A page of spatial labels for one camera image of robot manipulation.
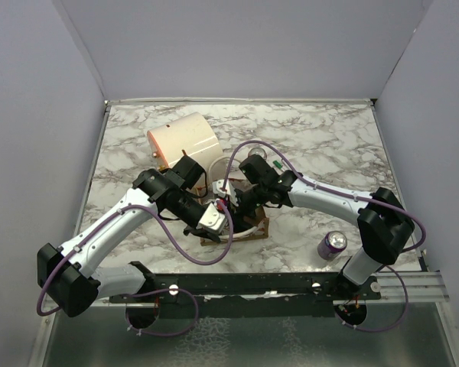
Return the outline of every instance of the marble surface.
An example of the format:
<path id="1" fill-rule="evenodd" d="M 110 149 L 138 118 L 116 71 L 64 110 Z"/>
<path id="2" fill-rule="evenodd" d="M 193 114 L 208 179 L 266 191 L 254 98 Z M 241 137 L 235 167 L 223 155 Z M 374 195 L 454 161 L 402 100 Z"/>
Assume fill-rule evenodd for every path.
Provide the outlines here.
<path id="1" fill-rule="evenodd" d="M 368 105 L 228 105 L 184 104 L 113 106 L 107 122 L 86 204 L 82 230 L 117 203 L 138 174 L 155 167 L 147 130 L 193 112 L 211 124 L 220 144 L 230 153 L 249 139 L 267 141 L 282 151 L 297 169 L 339 187 L 374 191 L 396 187 L 373 113 Z M 244 158 L 249 149 L 242 149 Z M 275 156 L 267 150 L 270 161 Z M 198 266 L 183 258 L 159 225 L 148 221 L 129 235 L 102 266 L 137 260 L 155 272 L 277 272 L 339 271 L 361 246 L 356 227 L 309 209 L 267 209 L 269 238 L 237 242 L 218 264 Z M 200 246 L 197 237 L 182 234 L 182 222 L 167 222 L 174 237 L 200 260 L 218 256 L 224 245 Z M 346 233 L 344 254 L 326 262 L 317 244 L 331 230 Z M 402 254 L 395 267 L 419 270 L 414 252 Z"/>

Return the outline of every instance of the purple cable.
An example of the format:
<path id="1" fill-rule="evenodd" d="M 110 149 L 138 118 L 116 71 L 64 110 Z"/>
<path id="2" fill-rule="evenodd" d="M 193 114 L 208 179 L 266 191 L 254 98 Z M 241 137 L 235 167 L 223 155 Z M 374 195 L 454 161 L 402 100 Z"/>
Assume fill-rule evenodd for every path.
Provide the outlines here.
<path id="1" fill-rule="evenodd" d="M 363 331 L 364 333 L 382 333 L 384 331 L 389 331 L 391 329 L 394 329 L 395 327 L 397 327 L 405 319 L 406 314 L 408 313 L 408 308 L 409 308 L 408 291 L 406 290 L 405 281 L 403 281 L 403 279 L 401 278 L 401 275 L 399 275 L 399 273 L 395 269 L 391 268 L 388 265 L 386 265 L 386 268 L 388 268 L 390 271 L 395 273 L 396 277 L 398 277 L 398 279 L 399 279 L 399 282 L 403 286 L 403 290 L 405 292 L 405 308 L 403 309 L 403 313 L 401 314 L 401 316 L 397 319 L 397 321 L 395 321 L 394 323 L 392 323 L 391 325 L 389 325 L 387 327 L 383 327 L 383 328 L 379 328 L 379 329 L 369 329 L 369 328 L 366 328 L 366 327 L 360 327 L 360 326 L 357 326 L 357 325 L 351 325 L 349 323 L 346 323 L 338 315 L 338 313 L 335 313 L 335 316 L 338 318 L 338 320 L 340 320 L 342 322 L 342 324 L 344 326 L 349 327 L 349 328 L 354 329 L 354 330 L 357 330 L 357 331 Z"/>
<path id="2" fill-rule="evenodd" d="M 153 209 L 148 208 L 147 206 L 143 206 L 143 205 L 128 205 L 128 206 L 125 206 L 125 207 L 121 208 L 120 210 L 121 210 L 122 213 L 125 213 L 126 211 L 131 210 L 131 209 L 141 209 L 141 210 L 144 210 L 145 212 L 150 213 L 151 216 L 156 219 L 158 224 L 160 224 L 161 228 L 164 230 L 164 232 L 167 235 L 168 239 L 170 239 L 170 242 L 182 254 L 182 256 L 184 256 L 187 260 L 192 261 L 194 264 L 197 264 L 197 265 L 213 265 L 213 264 L 216 264 L 217 262 L 223 260 L 223 258 L 226 256 L 226 254 L 230 250 L 231 245 L 233 243 L 233 221 L 231 220 L 230 212 L 226 208 L 226 205 L 222 200 L 217 200 L 217 202 L 219 202 L 221 204 L 221 207 L 223 208 L 223 211 L 224 211 L 224 215 L 228 219 L 229 234 L 228 234 L 228 242 L 226 244 L 226 247 L 224 248 L 224 251 L 221 253 L 221 255 L 219 255 L 217 258 L 215 258 L 214 260 L 211 260 L 211 261 L 197 260 L 196 258 L 193 258 L 190 255 L 188 255 L 178 245 L 177 241 L 175 240 L 173 235 L 170 233 L 170 231 L 168 230 L 168 228 L 165 225 L 165 223 L 163 222 L 163 220 L 160 219 L 158 214 Z M 82 241 L 80 241 L 80 243 L 77 245 L 77 247 L 81 249 L 92 237 L 94 237 L 94 235 L 96 235 L 99 232 L 99 230 L 101 230 L 106 224 L 108 224 L 111 220 L 113 220 L 114 218 L 116 218 L 119 215 L 121 215 L 121 214 L 119 214 L 119 212 L 115 212 L 115 213 L 111 214 L 110 216 L 108 216 L 107 218 L 105 218 L 96 228 L 93 229 L 93 231 L 91 233 L 86 235 L 85 238 Z M 41 292 L 39 294 L 39 298 L 37 300 L 37 305 L 36 305 L 36 312 L 37 312 L 37 314 L 39 316 L 49 316 L 49 315 L 51 315 L 51 314 L 53 314 L 53 313 L 55 313 L 55 312 L 57 312 L 57 311 L 59 311 L 61 309 L 61 307 L 55 307 L 53 310 L 43 311 L 42 310 L 42 304 L 43 304 L 43 301 L 44 301 L 44 297 L 46 297 L 47 289 L 50 287 L 51 282 L 53 281 L 54 277 L 57 275 L 57 273 L 60 271 L 60 269 L 63 267 L 63 265 L 65 265 L 73 257 L 73 255 L 75 255 L 76 253 L 77 252 L 74 249 L 71 250 L 70 252 L 68 252 L 68 254 L 58 263 L 56 268 L 53 269 L 53 271 L 51 272 L 49 277 L 47 277 L 46 281 L 44 282 L 44 285 L 43 285 L 43 287 L 41 289 Z"/>
<path id="3" fill-rule="evenodd" d="M 189 296 L 191 298 L 192 302 L 194 302 L 194 308 L 195 308 L 194 319 L 192 320 L 192 322 L 190 323 L 189 326 L 187 326 L 187 327 L 183 328 L 182 330 L 177 331 L 175 333 L 158 333 L 156 331 L 148 331 L 148 330 L 143 330 L 143 329 L 136 329 L 131 324 L 131 321 L 129 321 L 129 315 L 128 315 L 128 312 L 126 311 L 125 320 L 128 323 L 129 327 L 131 329 L 137 331 L 138 333 L 147 334 L 147 335 L 151 335 L 151 336 L 166 336 L 166 337 L 180 336 L 180 335 L 183 335 L 186 332 L 190 331 L 190 329 L 192 329 L 195 326 L 197 320 L 199 320 L 199 305 L 197 304 L 196 297 L 194 297 L 194 295 L 191 292 L 186 291 L 185 289 L 181 289 L 181 288 L 178 288 L 176 290 L 175 289 L 165 288 L 165 289 L 158 289 L 156 291 L 147 292 L 147 293 L 131 294 L 130 297 L 138 298 L 138 297 L 153 296 L 155 294 L 166 293 L 166 292 L 170 292 L 170 291 L 179 291 L 179 292 L 185 293 L 187 296 Z"/>
<path id="4" fill-rule="evenodd" d="M 226 169 L 226 173 L 224 175 L 224 182 L 223 182 L 223 190 L 226 188 L 226 183 L 228 182 L 228 177 L 230 176 L 230 168 L 231 168 L 231 164 L 233 162 L 233 159 L 235 158 L 236 156 L 236 152 L 244 147 L 245 145 L 248 145 L 248 144 L 261 144 L 261 145 L 265 145 L 267 148 L 269 149 L 272 149 L 280 158 L 282 158 L 282 160 L 287 164 L 287 166 L 291 169 L 291 171 L 296 175 L 296 177 L 301 180 L 302 182 L 304 182 L 305 184 L 311 186 L 311 187 L 316 187 L 316 184 L 315 183 L 312 183 L 308 180 L 306 180 L 296 169 L 295 167 L 292 165 L 292 163 L 289 161 L 289 159 L 287 159 L 283 153 L 281 153 L 277 148 L 274 148 L 272 145 L 270 145 L 269 143 L 266 143 L 264 141 L 260 141 L 260 140 L 248 140 L 248 141 L 245 141 L 243 142 L 242 144 L 238 145 L 235 150 L 233 151 L 233 153 L 231 154 L 231 157 L 229 158 L 229 162 L 228 162 L 228 168 Z M 408 213 L 406 210 L 404 209 L 401 209 L 401 208 L 398 208 L 397 206 L 394 206 L 394 205 L 391 205 L 391 204 L 388 204 L 388 203 L 383 203 L 381 201 L 378 201 L 378 200 L 375 200 L 375 199 L 371 199 L 370 197 L 364 197 L 364 196 L 357 196 L 355 197 L 354 195 L 351 195 L 349 193 L 341 193 L 340 191 L 338 190 L 334 190 L 334 189 L 331 189 L 329 187 L 322 187 L 322 186 L 317 186 L 316 187 L 317 189 L 319 190 L 322 190 L 322 191 L 325 191 L 327 193 L 332 193 L 334 195 L 338 195 L 338 196 L 341 196 L 341 197 L 345 197 L 347 199 L 354 199 L 354 200 L 360 200 L 360 201 L 365 201 L 367 203 L 372 203 L 372 204 L 376 204 L 376 205 L 379 205 L 379 206 L 383 206 L 387 209 L 391 209 L 391 210 L 395 210 L 396 212 L 398 213 L 401 213 L 402 215 L 404 216 L 407 216 L 408 218 L 410 218 L 411 220 L 413 220 L 414 222 L 416 222 L 418 224 L 418 227 L 420 228 L 420 230 L 422 231 L 422 237 L 420 238 L 420 240 L 415 243 L 414 245 L 408 247 L 408 248 L 404 248 L 402 252 L 407 252 L 407 251 L 410 251 L 410 250 L 414 250 L 415 248 L 418 248 L 420 247 L 421 245 L 423 245 L 423 243 L 425 242 L 425 240 L 427 239 L 427 230 L 425 229 L 425 226 L 423 225 L 422 222 L 420 222 L 420 219 L 418 219 L 416 216 Z"/>

